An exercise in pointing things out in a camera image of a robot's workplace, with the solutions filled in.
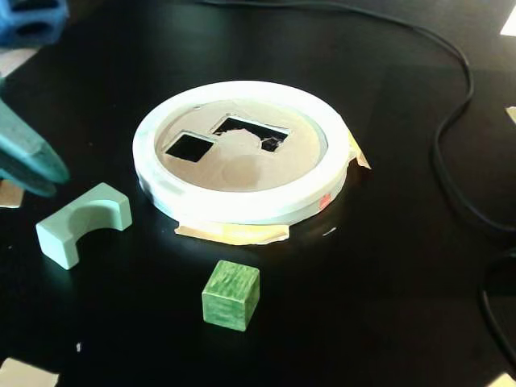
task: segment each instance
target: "teal toy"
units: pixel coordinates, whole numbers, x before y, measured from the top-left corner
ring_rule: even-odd
[[[123,231],[132,224],[129,199],[100,183],[35,225],[41,251],[67,270],[79,263],[75,243],[99,228]]]
[[[245,331],[260,300],[260,270],[220,260],[202,291],[204,321]]]
[[[56,151],[1,99],[0,179],[11,180],[40,196],[52,196],[55,183],[69,179],[69,171]]]

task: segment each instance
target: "blue block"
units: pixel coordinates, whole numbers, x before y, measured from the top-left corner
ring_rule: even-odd
[[[66,0],[0,0],[0,46],[53,44],[68,16]]]

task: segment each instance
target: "cardboard piece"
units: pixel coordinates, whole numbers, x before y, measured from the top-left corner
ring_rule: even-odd
[[[493,383],[488,387],[516,387],[516,382],[508,374],[504,373],[500,375]]]
[[[7,358],[0,368],[1,387],[54,387],[59,375]]]
[[[506,108],[506,112],[509,115],[510,119],[513,120],[513,123],[516,124],[516,106]]]
[[[19,208],[24,190],[9,180],[0,180],[0,207]]]
[[[289,226],[258,226],[189,220],[179,223],[174,230],[178,235],[212,240],[241,246],[245,244],[268,244],[289,238]]]

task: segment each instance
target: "mint green block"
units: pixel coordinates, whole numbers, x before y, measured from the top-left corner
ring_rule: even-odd
[[[202,291],[207,323],[245,331],[260,300],[260,270],[220,260]]]
[[[129,199],[100,183],[35,225],[41,251],[67,270],[79,263],[75,243],[99,228],[123,231],[132,224]]]

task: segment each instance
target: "white ring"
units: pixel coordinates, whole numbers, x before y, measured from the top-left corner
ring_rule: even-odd
[[[327,151],[315,167],[289,184],[255,192],[222,192],[192,185],[170,173],[156,155],[156,135],[192,106],[249,98],[288,106],[312,119],[326,136]],[[262,81],[204,85],[178,94],[152,110],[138,126],[133,156],[139,182],[153,203],[168,216],[240,224],[292,224],[318,210],[328,193],[342,188],[350,159],[347,126],[321,99],[294,87]]]

